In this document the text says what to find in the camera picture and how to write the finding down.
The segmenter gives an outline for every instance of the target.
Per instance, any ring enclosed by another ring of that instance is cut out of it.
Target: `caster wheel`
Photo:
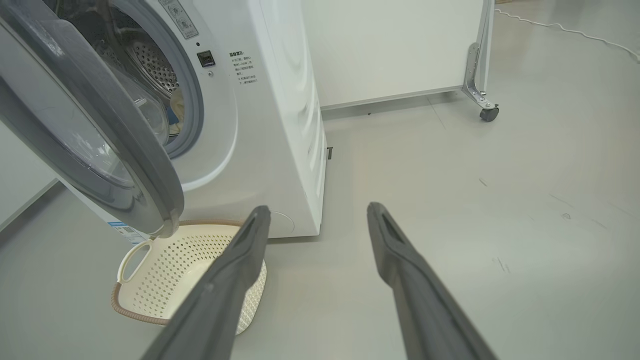
[[[483,109],[480,111],[480,117],[486,122],[491,122],[495,120],[499,112],[500,109],[498,108],[493,108],[491,110]]]

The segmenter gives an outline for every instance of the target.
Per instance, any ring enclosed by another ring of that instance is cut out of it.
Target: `floor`
[[[637,22],[626,21],[639,5],[500,8],[638,50]],[[614,29],[591,21],[598,14]],[[386,205],[499,358],[637,358],[640,65],[503,15],[493,34],[492,123],[460,93],[323,114],[333,156],[322,233],[267,246],[262,302],[232,359],[404,358],[370,201]],[[138,359],[161,328],[109,305],[130,245],[66,191],[43,202],[1,233],[0,357]]]

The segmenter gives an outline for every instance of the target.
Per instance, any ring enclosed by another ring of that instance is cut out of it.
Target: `washing machine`
[[[317,235],[326,138],[299,0],[0,0],[0,115],[133,243],[272,211]]]

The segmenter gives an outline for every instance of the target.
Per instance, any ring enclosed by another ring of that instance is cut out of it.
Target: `power cord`
[[[605,40],[605,39],[603,39],[603,38],[591,37],[591,36],[589,36],[589,35],[587,35],[587,34],[585,34],[585,33],[581,32],[581,31],[576,31],[576,30],[567,30],[567,29],[565,29],[562,25],[560,25],[560,24],[558,24],[558,23],[555,23],[555,24],[541,24],[541,23],[539,23],[539,22],[535,22],[535,21],[531,21],[531,20],[523,19],[523,18],[521,18],[521,17],[519,17],[519,16],[516,16],[516,15],[511,15],[511,14],[509,14],[509,13],[503,12],[503,11],[502,11],[502,10],[500,10],[500,9],[495,9],[494,11],[499,12],[499,13],[501,13],[501,14],[503,14],[503,15],[507,15],[508,17],[512,17],[512,18],[514,18],[514,19],[518,19],[518,20],[520,20],[520,21],[528,22],[529,24],[540,25],[540,26],[545,26],[545,27],[549,27],[549,26],[553,26],[553,25],[558,25],[558,26],[559,26],[563,31],[566,31],[566,32],[568,32],[568,33],[576,33],[576,34],[580,34],[580,35],[582,35],[582,36],[584,36],[584,37],[586,37],[586,38],[590,38],[590,39],[593,39],[593,40],[600,40],[600,41],[603,41],[603,42],[605,42],[606,44],[613,45],[613,46],[617,46],[617,47],[619,47],[620,49],[625,50],[625,51],[626,51],[626,52],[628,52],[629,54],[631,54],[631,55],[635,56],[635,57],[636,57],[636,61],[637,61],[638,63],[640,63],[640,54],[636,54],[636,53],[634,53],[633,51],[631,51],[628,47],[624,47],[624,46],[622,46],[622,45],[620,45],[620,44],[615,44],[615,43],[613,43],[613,42],[606,41],[606,40]]]

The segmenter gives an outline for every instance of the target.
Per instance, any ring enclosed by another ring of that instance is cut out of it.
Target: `laundry basket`
[[[186,221],[171,237],[143,241],[131,249],[118,269],[111,305],[118,313],[143,322],[166,325],[193,286],[222,254],[242,223],[231,221]],[[143,247],[149,250],[133,274],[124,278],[124,269]],[[236,334],[243,332],[260,303],[267,267],[247,290]]]

